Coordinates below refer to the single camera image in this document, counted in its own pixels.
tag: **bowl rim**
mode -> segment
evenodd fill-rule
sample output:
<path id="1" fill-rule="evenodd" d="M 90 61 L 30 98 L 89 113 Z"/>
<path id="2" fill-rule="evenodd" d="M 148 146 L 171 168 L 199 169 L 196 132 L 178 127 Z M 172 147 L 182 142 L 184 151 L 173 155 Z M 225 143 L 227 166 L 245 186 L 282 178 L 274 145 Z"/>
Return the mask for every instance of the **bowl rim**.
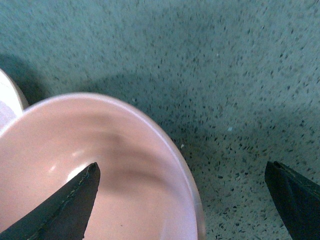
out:
<path id="1" fill-rule="evenodd" d="M 181 173 L 183 174 L 185 181 L 187 183 L 189 192 L 192 196 L 192 202 L 195 212 L 196 219 L 196 228 L 197 228 L 197 239 L 205 240 L 206 239 L 206 224 L 203 206 L 200 198 L 200 194 L 196 185 L 196 182 L 193 178 L 193 175 L 186 163 L 186 160 L 182 156 L 181 152 L 178 150 L 177 146 L 173 143 L 171 138 L 167 135 L 167 133 L 149 116 L 143 113 L 141 110 L 136 107 L 130 105 L 127 102 L 124 102 L 120 99 L 114 98 L 112 96 L 108 96 L 105 94 L 99 93 L 91 93 L 91 92 L 74 92 L 67 93 L 62 95 L 57 95 L 53 97 L 46 98 L 44 100 L 39 101 L 38 103 L 28 107 L 24 113 L 8 123 L 4 128 L 0 129 L 0 138 L 6 134 L 6 132 L 10 131 L 11 128 L 15 127 L 20 121 L 23 121 L 24 118 L 33 114 L 36 111 L 41 110 L 43 106 L 49 106 L 51 104 L 68 101 L 68 100 L 94 100 L 94 101 L 102 101 L 107 104 L 115 105 L 125 111 L 130 112 L 144 124 L 148 125 L 149 128 L 163 141 L 166 147 L 169 149 L 171 154 L 174 156 L 174 160 L 178 163 Z"/>

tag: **white bowl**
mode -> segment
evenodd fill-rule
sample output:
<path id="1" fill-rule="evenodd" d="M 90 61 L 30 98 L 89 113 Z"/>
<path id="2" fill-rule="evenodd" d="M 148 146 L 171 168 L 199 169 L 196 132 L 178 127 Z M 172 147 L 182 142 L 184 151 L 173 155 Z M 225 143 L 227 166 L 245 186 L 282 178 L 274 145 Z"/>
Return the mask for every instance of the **white bowl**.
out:
<path id="1" fill-rule="evenodd" d="M 20 88 L 0 69 L 0 130 L 21 116 L 28 102 Z"/>
<path id="2" fill-rule="evenodd" d="M 44 100 L 5 128 L 0 153 L 0 231 L 97 162 L 85 239 L 205 239 L 200 196 L 181 153 L 120 100 L 92 93 Z"/>

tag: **floor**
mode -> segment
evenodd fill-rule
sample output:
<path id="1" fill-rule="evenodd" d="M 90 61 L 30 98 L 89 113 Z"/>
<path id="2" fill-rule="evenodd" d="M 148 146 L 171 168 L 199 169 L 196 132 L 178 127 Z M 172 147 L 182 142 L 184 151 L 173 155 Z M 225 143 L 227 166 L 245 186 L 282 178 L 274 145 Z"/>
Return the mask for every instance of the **floor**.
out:
<path id="1" fill-rule="evenodd" d="M 209 240 L 290 240 L 267 161 L 320 180 L 319 0 L 4 0 L 0 68 L 34 104 L 117 97 L 181 149 Z"/>

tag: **green floor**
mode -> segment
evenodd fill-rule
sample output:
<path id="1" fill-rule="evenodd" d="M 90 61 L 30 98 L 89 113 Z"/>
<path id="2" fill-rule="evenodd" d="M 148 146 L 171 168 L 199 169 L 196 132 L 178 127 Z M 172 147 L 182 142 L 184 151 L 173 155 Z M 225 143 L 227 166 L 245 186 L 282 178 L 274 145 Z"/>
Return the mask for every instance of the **green floor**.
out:
<path id="1" fill-rule="evenodd" d="M 318 0 L 2 0 L 0 68 L 34 104 L 117 97 L 197 183 L 209 240 L 289 240 L 268 160 L 320 180 Z"/>

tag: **pink bowl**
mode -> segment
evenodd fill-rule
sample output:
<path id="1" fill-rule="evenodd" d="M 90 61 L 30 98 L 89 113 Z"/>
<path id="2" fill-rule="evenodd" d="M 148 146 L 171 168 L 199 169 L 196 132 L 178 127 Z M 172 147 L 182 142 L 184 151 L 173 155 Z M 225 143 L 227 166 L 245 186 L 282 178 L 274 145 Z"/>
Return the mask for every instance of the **pink bowl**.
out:
<path id="1" fill-rule="evenodd" d="M 44 100 L 2 130 L 0 153 L 0 232 L 97 162 L 85 239 L 205 239 L 184 158 L 155 122 L 120 100 L 92 93 Z"/>

